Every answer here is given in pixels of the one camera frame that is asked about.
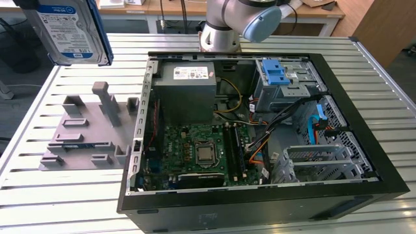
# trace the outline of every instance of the white sticker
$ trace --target white sticker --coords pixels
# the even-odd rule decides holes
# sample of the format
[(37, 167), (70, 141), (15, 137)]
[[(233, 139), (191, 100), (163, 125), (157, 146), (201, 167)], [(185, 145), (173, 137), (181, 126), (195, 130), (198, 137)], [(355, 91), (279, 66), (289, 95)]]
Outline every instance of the white sticker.
[(131, 13), (131, 14), (143, 14), (143, 11), (125, 11), (125, 13)]
[(277, 160), (277, 158), (278, 158), (278, 153), (273, 152), (270, 160)]
[(87, 37), (79, 29), (87, 25), (78, 21), (75, 9), (70, 6), (41, 5), (37, 15), (58, 52), (69, 58), (91, 57)]
[(261, 169), (261, 174), (263, 175), (265, 178), (267, 178), (267, 171), (263, 167)]
[(173, 79), (207, 79), (207, 67), (175, 67)]
[(295, 72), (290, 72), (290, 73), (285, 74), (285, 77), (286, 78), (297, 78), (297, 74), (295, 74)]
[(254, 104), (249, 104), (247, 105), (247, 107), (249, 107), (249, 112), (254, 112), (255, 111), (255, 105)]

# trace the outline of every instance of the open computer tower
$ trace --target open computer tower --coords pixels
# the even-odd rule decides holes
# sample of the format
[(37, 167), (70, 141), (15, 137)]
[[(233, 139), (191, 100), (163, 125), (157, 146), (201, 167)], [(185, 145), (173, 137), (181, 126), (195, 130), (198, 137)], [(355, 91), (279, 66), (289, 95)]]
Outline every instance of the open computer tower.
[(409, 191), (319, 54), (149, 53), (117, 212), (145, 233), (335, 219)]

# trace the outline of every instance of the orange wire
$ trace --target orange wire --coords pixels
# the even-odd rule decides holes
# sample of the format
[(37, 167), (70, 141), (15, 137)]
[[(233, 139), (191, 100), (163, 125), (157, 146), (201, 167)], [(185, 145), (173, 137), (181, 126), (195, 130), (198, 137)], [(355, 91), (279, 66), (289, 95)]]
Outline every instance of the orange wire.
[(317, 145), (317, 131), (314, 131), (313, 136), (314, 136), (314, 144)]
[(253, 100), (250, 100), (247, 103), (251, 103), (254, 101), (258, 101), (258, 98), (254, 98)]
[(253, 116), (253, 112), (250, 112), (250, 113), (249, 113), (249, 116), (247, 116), (249, 122), (253, 123), (253, 124), (258, 123), (258, 121), (257, 121), (257, 122), (253, 121), (251, 116)]
[(247, 162), (249, 163), (262, 163), (259, 161), (253, 161), (253, 158), (255, 156), (255, 154), (258, 153), (258, 151), (261, 150), (261, 148), (263, 147), (265, 143), (267, 142), (269, 138), (262, 142), (262, 144), (259, 145), (259, 147), (257, 148), (257, 150), (254, 151), (253, 155), (250, 156)]

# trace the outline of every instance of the green circuit board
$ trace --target green circuit board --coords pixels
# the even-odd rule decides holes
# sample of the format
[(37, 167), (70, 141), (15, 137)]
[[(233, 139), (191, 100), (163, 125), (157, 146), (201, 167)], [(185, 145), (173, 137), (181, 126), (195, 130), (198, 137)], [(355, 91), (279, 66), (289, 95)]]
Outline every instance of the green circuit board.
[[(237, 126), (237, 132), (239, 142), (245, 145), (249, 143), (246, 126)], [(209, 166), (199, 165), (195, 159), (197, 148), (207, 144), (213, 145), (215, 155), (215, 160)], [(245, 171), (245, 178), (238, 181), (229, 180), (222, 125), (165, 126), (159, 172), (162, 175), (222, 173), (225, 175), (222, 186), (255, 185), (258, 182), (254, 167)], [(166, 189), (166, 181), (155, 187)]]

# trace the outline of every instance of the metal table surface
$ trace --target metal table surface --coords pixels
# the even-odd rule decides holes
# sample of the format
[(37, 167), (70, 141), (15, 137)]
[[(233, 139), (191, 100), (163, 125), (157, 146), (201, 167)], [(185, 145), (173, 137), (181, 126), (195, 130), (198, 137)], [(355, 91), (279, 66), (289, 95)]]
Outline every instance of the metal table surface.
[[(66, 95), (98, 101), (94, 81), (109, 83), (118, 101), (139, 97), (147, 51), (197, 51), (195, 35), (107, 34), (110, 67), (54, 67), (0, 159), (0, 231), (5, 233), (141, 233), (115, 213), (121, 170), (41, 172), (38, 160), (53, 135)], [(193, 233), (416, 232), (416, 108), (358, 43), (346, 38), (270, 37), (242, 41), (243, 52), (321, 53), (410, 188), (338, 220)]]

